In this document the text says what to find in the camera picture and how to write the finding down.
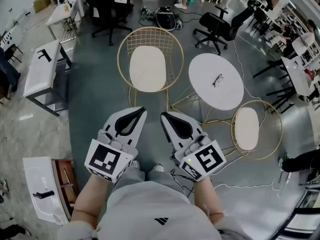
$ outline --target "round white table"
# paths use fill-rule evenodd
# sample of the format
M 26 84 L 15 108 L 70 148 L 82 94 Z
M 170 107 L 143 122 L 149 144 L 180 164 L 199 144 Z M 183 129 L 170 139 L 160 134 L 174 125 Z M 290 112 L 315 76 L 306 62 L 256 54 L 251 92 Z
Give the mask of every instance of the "round white table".
M 217 83 L 219 76 L 223 79 Z M 196 56 L 189 66 L 189 78 L 196 94 L 214 109 L 232 110 L 243 99 L 244 85 L 241 76 L 221 56 L 212 53 Z

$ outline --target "gray t-shirt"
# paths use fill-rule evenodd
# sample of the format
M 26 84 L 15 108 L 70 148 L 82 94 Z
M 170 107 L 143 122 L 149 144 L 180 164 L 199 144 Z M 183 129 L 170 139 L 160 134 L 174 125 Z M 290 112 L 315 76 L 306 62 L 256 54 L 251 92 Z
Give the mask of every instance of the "gray t-shirt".
M 238 223 L 224 217 L 212 225 L 206 214 L 180 192 L 153 181 L 124 186 L 108 199 L 96 229 L 74 221 L 60 228 L 58 240 L 250 240 Z

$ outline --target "forearm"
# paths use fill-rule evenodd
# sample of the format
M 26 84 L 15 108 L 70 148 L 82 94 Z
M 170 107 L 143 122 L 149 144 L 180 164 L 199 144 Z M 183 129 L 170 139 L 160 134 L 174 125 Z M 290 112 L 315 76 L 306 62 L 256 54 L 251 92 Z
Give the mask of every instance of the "forearm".
M 224 217 L 221 202 L 209 176 L 200 182 L 194 183 L 194 204 L 201 210 L 204 210 L 205 207 L 207 208 L 212 223 Z
M 108 185 L 108 181 L 92 174 L 76 199 L 71 221 L 85 221 L 95 228 L 106 201 Z

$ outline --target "chair armrest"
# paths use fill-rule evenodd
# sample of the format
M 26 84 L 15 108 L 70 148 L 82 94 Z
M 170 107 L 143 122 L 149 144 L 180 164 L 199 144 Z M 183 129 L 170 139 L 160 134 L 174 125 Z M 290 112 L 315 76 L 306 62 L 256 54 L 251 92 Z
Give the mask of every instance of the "chair armrest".
M 229 12 L 226 9 L 221 8 L 220 6 L 216 5 L 216 8 L 220 10 L 220 19 L 223 19 L 224 14 L 228 14 Z

